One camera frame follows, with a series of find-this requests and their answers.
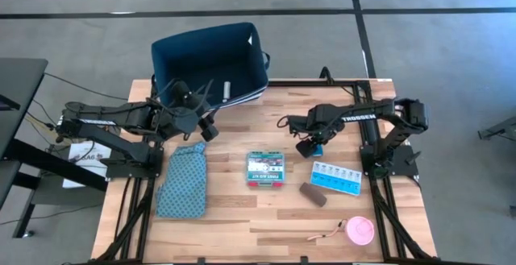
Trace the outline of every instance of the pill organizer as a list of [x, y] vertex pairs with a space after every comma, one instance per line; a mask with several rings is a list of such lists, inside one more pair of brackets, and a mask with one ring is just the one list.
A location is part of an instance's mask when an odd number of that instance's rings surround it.
[[314, 161], [311, 184], [353, 196], [360, 195], [362, 172]]

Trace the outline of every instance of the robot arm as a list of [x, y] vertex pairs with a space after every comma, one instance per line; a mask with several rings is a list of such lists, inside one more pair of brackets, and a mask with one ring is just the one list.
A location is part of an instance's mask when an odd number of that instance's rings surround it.
[[419, 100], [383, 99], [368, 104], [333, 106], [321, 104], [308, 111], [307, 116], [285, 116], [290, 134], [307, 134], [296, 148], [305, 157], [311, 156], [318, 145], [327, 144], [346, 122], [384, 119], [394, 125], [389, 134], [376, 143], [377, 165], [388, 166], [392, 151], [412, 134], [421, 134], [428, 129], [425, 106]]
[[183, 134], [185, 139], [199, 125], [206, 141], [218, 135], [214, 113], [204, 116], [210, 105], [201, 95], [190, 92], [186, 84], [177, 82], [172, 87], [173, 105], [166, 107], [154, 98], [147, 101], [127, 103], [119, 107], [89, 106], [69, 102], [63, 110], [56, 132], [60, 138], [84, 138], [110, 147], [124, 154], [126, 159], [140, 164], [149, 163], [152, 147], [147, 143], [132, 143], [111, 134], [106, 126], [120, 127], [134, 135], [148, 137], [155, 142], [164, 142]]

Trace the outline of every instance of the table leg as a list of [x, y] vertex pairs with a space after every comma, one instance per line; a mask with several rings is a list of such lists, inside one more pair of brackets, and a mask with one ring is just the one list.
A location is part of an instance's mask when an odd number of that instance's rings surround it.
[[103, 192], [107, 190], [104, 177], [17, 139], [11, 140], [6, 157]]
[[36, 190], [38, 188], [39, 183], [39, 177], [31, 176], [23, 172], [16, 172], [15, 179], [13, 180], [13, 185], [33, 190]]
[[13, 238], [23, 238], [25, 232], [27, 231], [27, 225], [32, 217], [32, 212], [34, 211], [35, 204], [32, 204], [32, 197], [34, 196], [35, 190], [31, 191], [31, 195], [29, 196], [27, 203], [25, 204], [25, 208], [23, 208], [22, 216], [16, 224], [15, 232], [13, 233]]

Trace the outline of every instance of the pink lid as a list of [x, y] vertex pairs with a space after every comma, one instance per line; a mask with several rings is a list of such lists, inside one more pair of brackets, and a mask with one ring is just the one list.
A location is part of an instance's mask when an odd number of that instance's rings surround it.
[[367, 245], [374, 237], [374, 225], [365, 217], [352, 217], [346, 223], [346, 233], [356, 245]]

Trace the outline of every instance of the bin handle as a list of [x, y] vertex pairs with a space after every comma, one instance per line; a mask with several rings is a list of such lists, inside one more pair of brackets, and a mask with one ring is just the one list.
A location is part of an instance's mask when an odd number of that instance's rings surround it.
[[267, 61], [264, 64], [265, 71], [267, 71], [268, 67], [271, 65], [271, 56], [267, 52], [262, 52], [262, 53], [265, 55], [265, 57], [267, 57]]

